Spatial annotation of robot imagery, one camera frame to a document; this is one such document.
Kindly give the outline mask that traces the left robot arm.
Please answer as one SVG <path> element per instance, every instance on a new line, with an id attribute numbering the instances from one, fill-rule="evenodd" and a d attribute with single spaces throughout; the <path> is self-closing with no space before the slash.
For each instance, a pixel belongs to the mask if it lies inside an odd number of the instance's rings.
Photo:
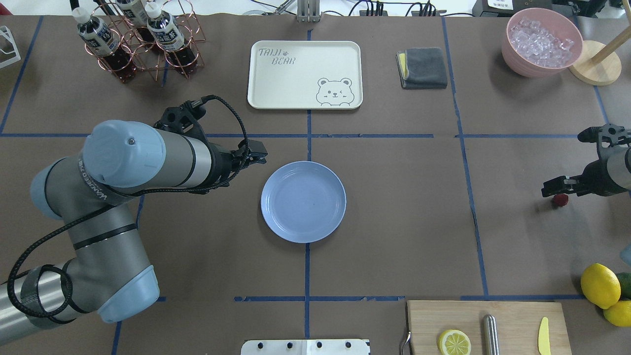
<path id="1" fill-rule="evenodd" d="M 146 310 L 160 290 L 128 203 L 158 192 L 203 195 L 266 155 L 255 140 L 236 150 L 210 143 L 198 124 L 95 126 L 79 153 L 32 181 L 34 205 L 64 225 L 28 247 L 3 283 L 1 344 L 92 312 L 115 323 Z"/>

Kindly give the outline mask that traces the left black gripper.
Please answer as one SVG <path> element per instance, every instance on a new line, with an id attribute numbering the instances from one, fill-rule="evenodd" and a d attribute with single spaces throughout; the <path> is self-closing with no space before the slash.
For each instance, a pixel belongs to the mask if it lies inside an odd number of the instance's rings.
<path id="1" fill-rule="evenodd" d="M 237 150 L 227 150 L 219 144 L 210 143 L 212 157 L 210 171 L 210 187 L 217 189 L 229 186 L 231 173 L 238 173 L 253 164 L 266 164 L 268 151 L 264 144 L 257 140 L 246 140 L 240 143 Z"/>

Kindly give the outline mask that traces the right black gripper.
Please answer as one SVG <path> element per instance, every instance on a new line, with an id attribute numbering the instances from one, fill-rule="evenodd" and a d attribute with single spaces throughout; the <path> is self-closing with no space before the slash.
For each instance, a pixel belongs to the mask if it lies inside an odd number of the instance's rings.
<path id="1" fill-rule="evenodd" d="M 543 182 L 542 197 L 555 195 L 577 196 L 594 194 L 598 196 L 612 196 L 617 194 L 617 185 L 609 177 L 608 171 L 601 160 L 595 160 L 582 171 L 579 176 L 559 176 Z"/>

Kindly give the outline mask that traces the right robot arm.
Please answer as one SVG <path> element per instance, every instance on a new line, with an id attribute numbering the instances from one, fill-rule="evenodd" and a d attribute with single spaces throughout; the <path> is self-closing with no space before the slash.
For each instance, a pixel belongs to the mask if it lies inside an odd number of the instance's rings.
<path id="1" fill-rule="evenodd" d="M 543 182 L 541 195 L 613 196 L 631 188 L 630 149 L 606 153 L 586 165 L 580 175 L 558 176 Z"/>

